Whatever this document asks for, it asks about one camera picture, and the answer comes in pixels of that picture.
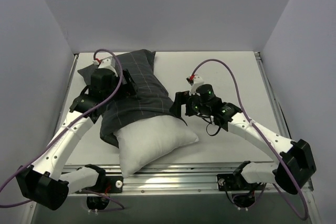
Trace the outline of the dark grey checked pillowcase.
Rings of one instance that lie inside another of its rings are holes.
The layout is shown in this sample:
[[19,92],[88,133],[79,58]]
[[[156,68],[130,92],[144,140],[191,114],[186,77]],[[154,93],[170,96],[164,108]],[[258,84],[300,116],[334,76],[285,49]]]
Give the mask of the dark grey checked pillowcase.
[[111,101],[102,115],[100,138],[119,147],[115,132],[123,127],[156,116],[169,115],[173,101],[163,84],[154,75],[155,52],[146,49],[118,55],[122,69],[127,69],[138,87],[135,96]]

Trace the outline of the white pillow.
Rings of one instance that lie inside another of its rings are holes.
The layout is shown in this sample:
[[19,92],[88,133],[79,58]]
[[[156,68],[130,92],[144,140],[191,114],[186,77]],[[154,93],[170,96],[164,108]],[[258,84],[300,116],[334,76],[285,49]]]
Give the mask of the white pillow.
[[119,143],[119,163],[124,178],[179,147],[199,141],[182,120],[170,115],[133,122],[114,135]]

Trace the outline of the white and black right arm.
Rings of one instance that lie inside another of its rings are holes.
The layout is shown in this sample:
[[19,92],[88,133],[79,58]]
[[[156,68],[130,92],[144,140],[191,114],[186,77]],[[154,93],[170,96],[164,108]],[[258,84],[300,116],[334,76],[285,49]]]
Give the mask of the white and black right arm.
[[248,119],[241,108],[217,97],[210,84],[199,86],[195,94],[177,92],[170,112],[181,117],[183,105],[186,116],[209,118],[212,124],[247,140],[273,160],[272,163],[246,161],[241,164],[233,175],[238,188],[270,183],[295,195],[317,170],[308,142],[295,142]]

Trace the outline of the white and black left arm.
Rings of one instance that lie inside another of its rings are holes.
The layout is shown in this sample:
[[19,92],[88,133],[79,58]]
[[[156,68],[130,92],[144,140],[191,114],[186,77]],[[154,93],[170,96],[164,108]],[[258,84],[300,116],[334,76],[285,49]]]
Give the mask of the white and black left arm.
[[51,210],[58,209],[67,196],[83,189],[104,192],[106,171],[88,164],[63,174],[66,161],[82,137],[104,114],[111,101],[136,94],[136,85],[127,69],[116,74],[111,67],[98,68],[90,84],[76,97],[48,149],[35,161],[18,170],[16,177],[22,195]]

